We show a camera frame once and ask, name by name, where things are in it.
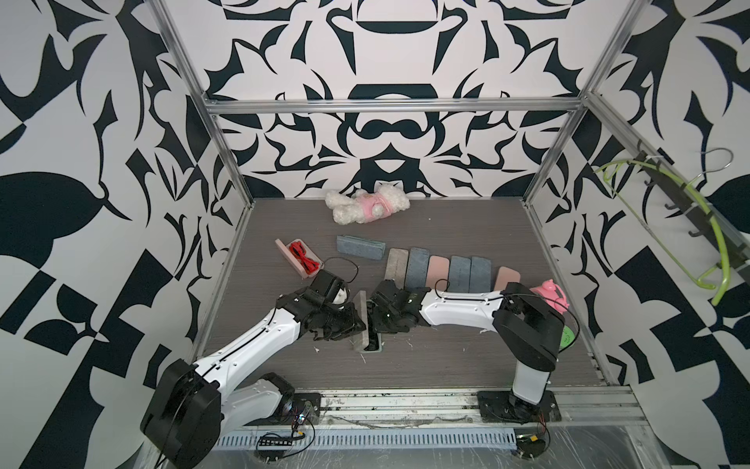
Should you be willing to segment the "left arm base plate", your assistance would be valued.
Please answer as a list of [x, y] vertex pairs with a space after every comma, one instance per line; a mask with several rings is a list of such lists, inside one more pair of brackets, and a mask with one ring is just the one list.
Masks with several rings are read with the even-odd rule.
[[291, 425], [300, 415], [318, 424], [321, 399], [320, 393], [295, 393], [291, 397], [283, 397], [279, 408], [271, 416], [248, 421], [244, 426]]

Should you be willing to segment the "teal case yellow glasses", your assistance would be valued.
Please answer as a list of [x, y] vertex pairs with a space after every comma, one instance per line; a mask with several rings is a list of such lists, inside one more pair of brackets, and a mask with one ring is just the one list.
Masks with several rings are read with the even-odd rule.
[[393, 281], [397, 288], [404, 288], [409, 251], [402, 248], [391, 248], [388, 253], [385, 277]]

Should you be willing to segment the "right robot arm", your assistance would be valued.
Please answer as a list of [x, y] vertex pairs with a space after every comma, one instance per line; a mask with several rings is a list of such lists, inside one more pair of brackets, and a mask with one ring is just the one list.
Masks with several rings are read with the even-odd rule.
[[449, 292], [398, 288], [382, 281], [367, 301], [371, 328], [406, 333], [416, 326], [465, 326], [496, 332], [517, 361], [512, 403], [538, 406], [556, 369], [566, 321], [537, 292], [509, 283], [500, 291]]

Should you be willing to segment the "pink case purple glasses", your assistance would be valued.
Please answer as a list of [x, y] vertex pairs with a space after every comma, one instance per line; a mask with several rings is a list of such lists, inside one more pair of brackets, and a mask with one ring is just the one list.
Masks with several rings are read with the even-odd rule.
[[508, 267], [500, 267], [496, 274], [494, 283], [494, 291], [503, 291], [507, 288], [510, 283], [519, 283], [521, 281], [521, 274]]

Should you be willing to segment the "teal case black sunglasses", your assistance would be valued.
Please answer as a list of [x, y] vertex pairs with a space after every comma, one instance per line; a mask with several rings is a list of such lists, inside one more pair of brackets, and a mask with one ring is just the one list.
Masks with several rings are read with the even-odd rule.
[[371, 318], [368, 312], [367, 293], [361, 290], [354, 297], [355, 308], [364, 323], [364, 330], [353, 341], [355, 351], [362, 354], [380, 353], [383, 350], [381, 335], [376, 333], [371, 326]]

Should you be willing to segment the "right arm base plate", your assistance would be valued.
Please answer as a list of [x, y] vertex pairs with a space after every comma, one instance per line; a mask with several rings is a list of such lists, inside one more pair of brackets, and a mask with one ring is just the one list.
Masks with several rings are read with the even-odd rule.
[[551, 391], [545, 391], [537, 405], [517, 398], [511, 391], [480, 391], [477, 398], [480, 416], [484, 422], [527, 424], [539, 423], [541, 420], [562, 420], [555, 394]]

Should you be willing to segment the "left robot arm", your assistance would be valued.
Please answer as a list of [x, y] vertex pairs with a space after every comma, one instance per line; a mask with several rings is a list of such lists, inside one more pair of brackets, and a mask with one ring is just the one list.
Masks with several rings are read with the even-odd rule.
[[258, 324], [194, 363], [179, 359], [158, 379], [140, 429], [159, 451], [156, 463], [193, 468], [230, 424], [254, 420], [249, 394], [230, 395], [263, 363], [307, 332], [336, 341], [357, 335], [365, 323], [349, 299], [347, 283], [320, 271], [312, 283], [281, 295]]

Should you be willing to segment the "grey case white glasses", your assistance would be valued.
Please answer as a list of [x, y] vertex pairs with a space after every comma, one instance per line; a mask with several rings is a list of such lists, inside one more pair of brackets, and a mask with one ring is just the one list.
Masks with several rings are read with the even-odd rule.
[[408, 253], [408, 262], [404, 278], [406, 289], [423, 288], [427, 285], [431, 253], [421, 247], [412, 247]]

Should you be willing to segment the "grey teal case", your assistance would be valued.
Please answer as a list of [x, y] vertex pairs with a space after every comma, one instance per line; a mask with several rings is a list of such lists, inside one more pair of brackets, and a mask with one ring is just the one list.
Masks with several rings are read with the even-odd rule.
[[368, 240], [357, 236], [336, 236], [336, 248], [341, 254], [380, 261], [385, 255], [387, 244], [379, 240]]

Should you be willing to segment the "pink case thin glasses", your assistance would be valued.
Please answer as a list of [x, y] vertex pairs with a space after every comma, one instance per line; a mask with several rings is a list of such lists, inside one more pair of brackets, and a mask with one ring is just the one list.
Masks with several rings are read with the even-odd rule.
[[426, 287], [434, 288], [436, 283], [448, 278], [450, 260], [443, 256], [431, 255], [428, 263]]

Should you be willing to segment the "grey case black sunglasses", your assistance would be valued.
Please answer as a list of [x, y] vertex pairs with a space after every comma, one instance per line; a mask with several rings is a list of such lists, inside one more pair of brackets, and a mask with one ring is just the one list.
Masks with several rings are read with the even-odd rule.
[[470, 266], [469, 292], [490, 292], [492, 285], [492, 262], [484, 257], [473, 256]]

